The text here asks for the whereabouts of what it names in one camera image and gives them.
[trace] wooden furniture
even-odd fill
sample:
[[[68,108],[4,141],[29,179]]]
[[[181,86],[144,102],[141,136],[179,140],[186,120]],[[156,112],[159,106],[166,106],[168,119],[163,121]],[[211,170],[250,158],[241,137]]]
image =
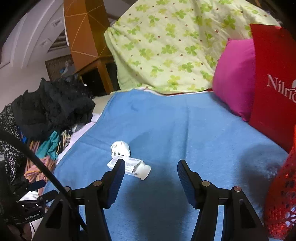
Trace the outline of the wooden furniture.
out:
[[[76,72],[98,69],[105,91],[114,91],[106,63],[113,56],[105,42],[109,27],[103,0],[64,0],[65,25]]]

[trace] pile of clothes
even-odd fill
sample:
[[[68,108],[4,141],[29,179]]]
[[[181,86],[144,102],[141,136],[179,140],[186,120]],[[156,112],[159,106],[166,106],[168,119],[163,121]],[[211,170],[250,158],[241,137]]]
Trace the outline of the pile of clothes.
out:
[[[27,144],[53,171],[58,155],[68,146],[73,131],[89,123],[95,103],[77,74],[48,82],[42,78],[35,92],[26,91],[0,113],[0,128]],[[40,170],[20,151],[0,140],[5,168],[12,184],[23,175],[30,183],[45,180]]]

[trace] blue blanket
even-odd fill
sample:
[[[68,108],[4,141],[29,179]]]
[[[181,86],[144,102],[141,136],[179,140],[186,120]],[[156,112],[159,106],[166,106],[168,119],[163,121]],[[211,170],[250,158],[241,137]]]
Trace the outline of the blue blanket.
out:
[[[114,241],[190,240],[198,210],[187,202],[177,174],[185,159],[217,187],[242,187],[262,216],[270,180],[287,153],[233,115],[214,93],[157,96],[139,90],[116,93],[98,122],[57,165],[64,186],[82,188],[109,171],[110,146],[123,140],[131,157],[152,170],[140,181],[125,175],[115,204],[105,211]],[[44,192],[54,187],[49,182]],[[85,219],[84,208],[80,213]],[[215,240],[221,240],[223,208]]]

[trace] teal cloth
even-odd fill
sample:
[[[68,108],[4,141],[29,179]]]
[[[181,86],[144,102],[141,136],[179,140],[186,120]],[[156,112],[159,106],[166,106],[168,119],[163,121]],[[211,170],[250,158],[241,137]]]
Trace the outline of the teal cloth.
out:
[[[41,159],[41,158],[44,158],[46,156],[50,156],[50,158],[52,160],[56,160],[57,158],[57,154],[56,154],[56,151],[57,151],[57,147],[59,145],[59,134],[54,131],[49,139],[45,142],[43,142],[37,152],[35,153],[36,156]]]

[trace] white sheet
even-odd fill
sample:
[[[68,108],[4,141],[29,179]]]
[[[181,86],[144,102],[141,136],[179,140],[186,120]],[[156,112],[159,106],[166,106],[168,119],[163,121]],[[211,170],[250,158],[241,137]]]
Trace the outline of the white sheet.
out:
[[[102,113],[100,113],[100,114],[93,113],[93,117],[91,119],[91,122],[87,123],[79,131],[73,133],[73,135],[71,136],[71,140],[70,140],[69,145],[57,157],[56,164],[59,164],[60,160],[64,157],[64,155],[67,153],[67,151],[70,150],[70,148],[74,145],[74,143],[97,122],[97,120],[100,118],[101,114]]]

